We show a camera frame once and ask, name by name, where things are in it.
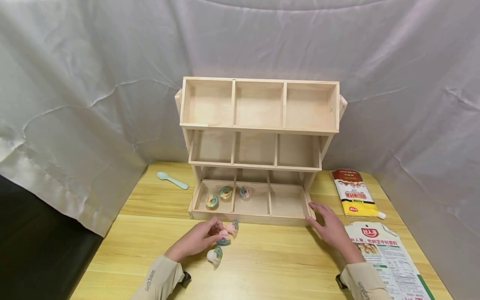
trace table surface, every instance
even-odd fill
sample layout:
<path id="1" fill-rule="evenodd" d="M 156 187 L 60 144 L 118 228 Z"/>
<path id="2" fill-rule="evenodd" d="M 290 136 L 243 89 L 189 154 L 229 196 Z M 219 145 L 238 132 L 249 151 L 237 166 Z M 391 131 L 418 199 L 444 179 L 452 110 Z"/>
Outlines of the table surface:
<path id="1" fill-rule="evenodd" d="M 190 188 L 185 191 L 159 180 L 158 171 Z M 378 182 L 369 174 L 362 176 L 379 209 L 387 214 L 382 223 L 401 237 L 434 297 L 452 299 Z M 128 299 L 152 261 L 198 222 L 188 214 L 194 187 L 192 168 L 186 163 L 149 165 L 71 299 Z M 328 171 L 317 174 L 310 193 L 312 200 L 328 204 L 345 224 L 355 221 L 343 216 Z M 205 252 L 183 262 L 192 281 L 187 288 L 177 287 L 169 299 L 352 299 L 335 282 L 343 269 L 341 258 L 311 228 L 241 223 L 238 236 L 223 251 L 217 270 Z"/>

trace wooden shelf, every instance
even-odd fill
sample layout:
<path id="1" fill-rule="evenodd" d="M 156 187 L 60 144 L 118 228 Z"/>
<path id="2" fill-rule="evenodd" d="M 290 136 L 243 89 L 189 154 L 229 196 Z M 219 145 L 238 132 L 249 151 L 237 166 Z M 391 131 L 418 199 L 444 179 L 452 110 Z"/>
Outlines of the wooden shelf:
<path id="1" fill-rule="evenodd" d="M 230 164 L 234 134 L 221 130 L 197 130 L 193 136 L 190 161 Z"/>
<path id="2" fill-rule="evenodd" d="M 278 166 L 315 168 L 321 170 L 319 137 L 312 135 L 279 134 Z"/>
<path id="3" fill-rule="evenodd" d="M 207 208 L 206 198 L 211 194 L 218 196 L 224 186 L 234 187 L 231 199 L 219 198 L 216 209 Z M 240 196 L 242 186 L 251 189 L 249 198 Z M 308 206 L 309 201 L 310 196 L 300 185 L 204 179 L 195 188 L 190 213 L 195 219 L 208 219 L 215 214 L 223 220 L 236 218 L 244 222 L 301 226 L 305 224 L 305 216 L 315 218 Z"/>
<path id="4" fill-rule="evenodd" d="M 339 100 L 336 84 L 288 83 L 285 128 L 338 131 Z"/>
<path id="5" fill-rule="evenodd" d="M 234 164 L 273 166 L 275 162 L 275 134 L 237 132 Z"/>
<path id="6" fill-rule="evenodd" d="M 275 133 L 337 133 L 339 83 L 184 77 L 180 125 Z"/>
<path id="7" fill-rule="evenodd" d="M 232 121 L 232 80 L 184 80 L 183 122 L 229 126 Z"/>
<path id="8" fill-rule="evenodd" d="M 195 203 L 195 210 L 198 211 L 212 211 L 208 209 L 205 205 L 205 201 L 209 195 L 216 194 L 218 195 L 218 191 L 224 186 L 232 186 L 232 181 L 222 181 L 222 180 L 203 180 L 200 184 L 195 188 L 195 193 L 198 193 L 198 201 Z M 232 204 L 231 200 L 223 200 L 222 198 L 218 197 L 218 207 L 215 209 L 217 213 L 230 213 Z"/>
<path id="9" fill-rule="evenodd" d="M 282 128 L 283 82 L 236 80 L 235 127 Z"/>
<path id="10" fill-rule="evenodd" d="M 194 132 L 189 163 L 195 166 L 318 172 L 320 137 L 261 132 Z"/>
<path id="11" fill-rule="evenodd" d="M 197 179 L 190 215 L 293 226 L 315 218 L 308 190 L 347 106 L 339 89 L 335 81 L 184 77 L 175 101 Z M 231 199 L 207 208 L 224 186 Z"/>

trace sleeve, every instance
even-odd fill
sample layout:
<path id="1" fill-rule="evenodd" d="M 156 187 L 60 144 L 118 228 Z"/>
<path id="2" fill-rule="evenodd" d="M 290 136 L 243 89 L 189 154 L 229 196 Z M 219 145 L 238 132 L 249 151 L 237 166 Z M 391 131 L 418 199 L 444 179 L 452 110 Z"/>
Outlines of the sleeve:
<path id="1" fill-rule="evenodd" d="M 340 276 L 355 300 L 391 300 L 385 283 L 371 263 L 347 264 Z"/>
<path id="2" fill-rule="evenodd" d="M 140 287 L 131 300 L 166 300 L 184 274 L 179 263 L 161 255 L 150 266 Z"/>

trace plastic spoon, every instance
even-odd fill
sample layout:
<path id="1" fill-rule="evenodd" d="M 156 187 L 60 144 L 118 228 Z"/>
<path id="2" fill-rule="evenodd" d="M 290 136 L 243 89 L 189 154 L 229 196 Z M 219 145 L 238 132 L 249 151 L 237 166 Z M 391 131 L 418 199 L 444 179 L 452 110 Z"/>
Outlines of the plastic spoon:
<path id="1" fill-rule="evenodd" d="M 178 180 L 175 180 L 175 179 L 171 178 L 170 176 L 168 176 L 167 173 L 158 172 L 158 173 L 156 174 L 156 176 L 158 177 L 158 179 L 160 179 L 160 180 L 168 180 L 168 181 L 170 181 L 171 183 L 177 185 L 178 187 L 180 187 L 180 188 L 182 188 L 182 189 L 184 189 L 184 190 L 186 190 L 186 189 L 188 188 L 188 184 L 183 183 L 183 182 L 181 182 L 181 181 L 178 181 Z"/>

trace wooden compartment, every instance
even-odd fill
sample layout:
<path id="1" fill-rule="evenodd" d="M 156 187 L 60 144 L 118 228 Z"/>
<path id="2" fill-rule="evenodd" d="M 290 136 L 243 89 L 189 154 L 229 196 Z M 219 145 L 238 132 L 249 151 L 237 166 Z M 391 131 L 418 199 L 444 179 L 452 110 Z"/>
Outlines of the wooden compartment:
<path id="1" fill-rule="evenodd" d="M 283 82 L 235 81 L 234 125 L 282 128 Z"/>
<path id="2" fill-rule="evenodd" d="M 295 184 L 301 185 L 302 178 L 300 172 L 295 171 L 268 171 L 270 183 L 276 184 Z"/>
<path id="3" fill-rule="evenodd" d="M 235 187 L 235 199 L 233 212 L 244 215 L 267 216 L 270 214 L 268 205 L 268 184 L 237 181 Z M 240 196 L 239 190 L 247 186 L 252 191 L 250 197 Z"/>
<path id="4" fill-rule="evenodd" d="M 278 166 L 322 169 L 320 139 L 318 136 L 299 134 L 278 135 Z"/>
<path id="5" fill-rule="evenodd" d="M 237 132 L 235 164 L 273 166 L 275 162 L 275 134 Z"/>
<path id="6" fill-rule="evenodd" d="M 232 208 L 232 199 L 223 200 L 218 197 L 218 207 L 215 210 L 211 210 L 205 205 L 205 201 L 209 195 L 215 194 L 218 196 L 218 191 L 224 186 L 233 187 L 233 182 L 223 180 L 202 180 L 199 186 L 195 188 L 194 195 L 197 193 L 197 201 L 194 205 L 194 210 L 203 212 L 216 212 L 216 213 L 230 213 Z"/>
<path id="7" fill-rule="evenodd" d="M 305 218 L 308 216 L 305 192 L 298 185 L 270 185 L 272 215 Z"/>
<path id="8" fill-rule="evenodd" d="M 184 79 L 180 122 L 232 125 L 232 86 L 231 79 Z"/>
<path id="9" fill-rule="evenodd" d="M 197 130 L 193 135 L 189 162 L 230 163 L 234 132 Z"/>
<path id="10" fill-rule="evenodd" d="M 288 83 L 286 129 L 338 132 L 339 84 Z"/>

